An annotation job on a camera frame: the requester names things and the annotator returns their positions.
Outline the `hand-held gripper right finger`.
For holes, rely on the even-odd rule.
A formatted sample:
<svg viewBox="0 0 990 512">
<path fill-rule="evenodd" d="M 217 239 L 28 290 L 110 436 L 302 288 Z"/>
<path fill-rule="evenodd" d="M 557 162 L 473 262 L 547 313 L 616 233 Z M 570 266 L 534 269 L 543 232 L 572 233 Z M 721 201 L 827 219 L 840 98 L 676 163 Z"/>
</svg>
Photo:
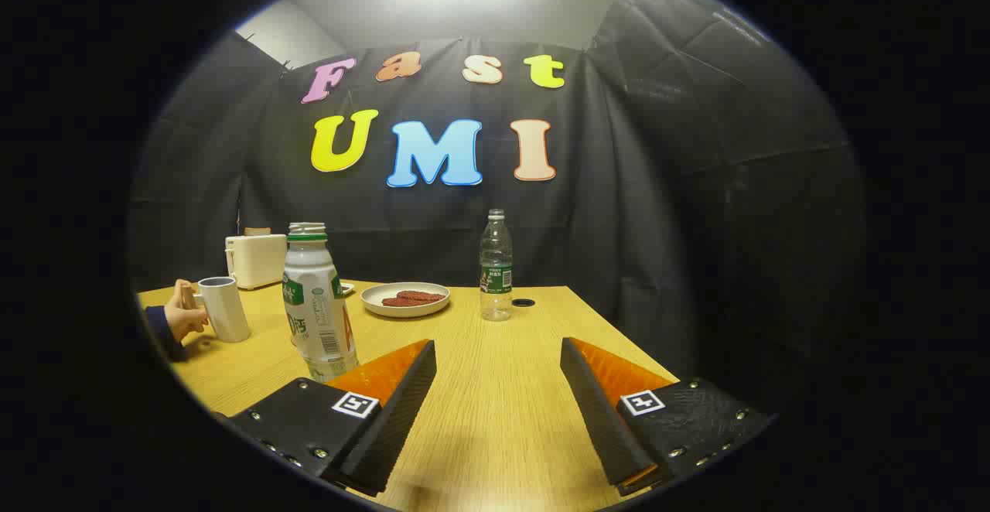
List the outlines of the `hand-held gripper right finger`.
<svg viewBox="0 0 990 512">
<path fill-rule="evenodd" d="M 711 469 L 777 421 L 706 379 L 669 381 L 577 338 L 563 339 L 560 370 L 622 497 Z"/>
</svg>

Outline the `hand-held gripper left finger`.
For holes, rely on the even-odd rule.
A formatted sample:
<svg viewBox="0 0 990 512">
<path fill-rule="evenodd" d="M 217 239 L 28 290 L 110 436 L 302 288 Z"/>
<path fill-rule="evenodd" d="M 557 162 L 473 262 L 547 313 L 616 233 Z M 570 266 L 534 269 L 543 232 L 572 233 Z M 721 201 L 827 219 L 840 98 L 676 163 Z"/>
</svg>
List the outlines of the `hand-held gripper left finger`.
<svg viewBox="0 0 990 512">
<path fill-rule="evenodd" d="M 387 488 L 435 375 L 435 342 L 418 340 L 326 383 L 293 379 L 229 425 L 295 469 L 375 497 Z"/>
</svg>

